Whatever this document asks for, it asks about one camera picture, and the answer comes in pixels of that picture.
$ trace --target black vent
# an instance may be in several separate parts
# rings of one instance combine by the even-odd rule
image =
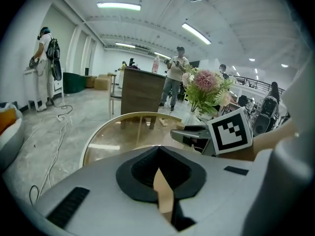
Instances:
[[[64,228],[89,192],[88,189],[75,187],[47,216],[47,219],[56,226]]]

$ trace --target white table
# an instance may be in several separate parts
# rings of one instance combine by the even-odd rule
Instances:
[[[26,68],[24,73],[24,89],[25,95],[28,100],[28,108],[31,109],[30,102],[33,101],[35,104],[36,110],[38,110],[38,101],[40,101],[39,93],[38,93],[38,75],[36,70]],[[61,93],[63,98],[63,69],[62,69],[62,78],[60,81],[56,81],[53,76],[50,76],[51,85],[50,91],[53,92],[53,95]]]

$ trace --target bottle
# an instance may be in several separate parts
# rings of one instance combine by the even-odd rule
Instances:
[[[153,73],[158,73],[158,65],[159,65],[159,55],[157,55],[153,61],[153,66],[152,66]]]

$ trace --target cap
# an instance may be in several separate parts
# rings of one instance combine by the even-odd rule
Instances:
[[[178,47],[177,47],[177,51],[185,51],[185,48],[182,47],[182,46],[178,46]]]

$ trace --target railing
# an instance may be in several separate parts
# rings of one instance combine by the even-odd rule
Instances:
[[[258,89],[263,92],[269,92],[271,90],[271,85],[262,81],[253,80],[250,78],[240,77],[240,76],[234,76],[234,81],[237,84],[248,86],[253,89]],[[282,95],[284,93],[284,89],[278,88],[279,94]]]

